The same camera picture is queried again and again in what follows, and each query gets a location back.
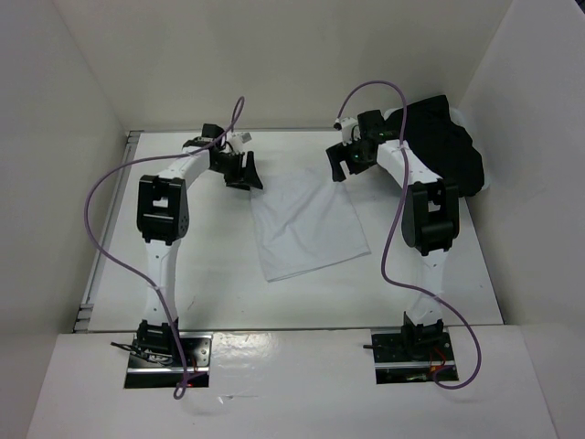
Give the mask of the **white skirt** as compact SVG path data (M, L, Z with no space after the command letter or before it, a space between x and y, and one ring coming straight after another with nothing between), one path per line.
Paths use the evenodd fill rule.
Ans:
M250 206L269 283L370 254L346 186L316 168L266 177L250 191Z

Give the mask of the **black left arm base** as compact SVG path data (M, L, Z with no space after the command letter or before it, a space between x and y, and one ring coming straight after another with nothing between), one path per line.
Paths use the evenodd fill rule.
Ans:
M174 388L184 377L192 389L209 384L212 340L208 332L181 332L175 340L169 325L142 322L132 341L111 346L128 354L126 389Z

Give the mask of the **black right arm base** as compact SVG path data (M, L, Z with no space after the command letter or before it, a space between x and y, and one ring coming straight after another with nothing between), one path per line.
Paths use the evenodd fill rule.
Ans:
M408 344L398 328L373 331L363 349L373 356L377 384L439 382L459 379L449 332L437 341Z

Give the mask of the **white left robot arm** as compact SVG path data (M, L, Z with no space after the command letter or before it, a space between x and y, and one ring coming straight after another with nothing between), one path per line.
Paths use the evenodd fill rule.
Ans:
M206 123L166 169L139 180L137 228L146 246L149 292L137 342L161 365L174 364L182 353L173 331L178 326L176 261L190 224L187 191L208 170L221 174L227 187L262 189L254 153L243 150L250 140L249 133L227 133Z

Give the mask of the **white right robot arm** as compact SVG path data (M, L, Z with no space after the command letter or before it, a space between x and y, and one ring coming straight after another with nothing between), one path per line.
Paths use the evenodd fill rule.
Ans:
M356 118L338 116L334 128L341 133L341 142L325 150L334 182L344 181L346 172L357 175L378 165L399 183L399 205L382 252L381 273L388 284L418 294L403 314L400 348L408 358L421 359L440 345L444 333L441 288L448 251L460 231L458 187L415 155L404 138L406 124L396 134L391 132L379 110ZM397 231L420 256L420 285L394 280L387 272Z

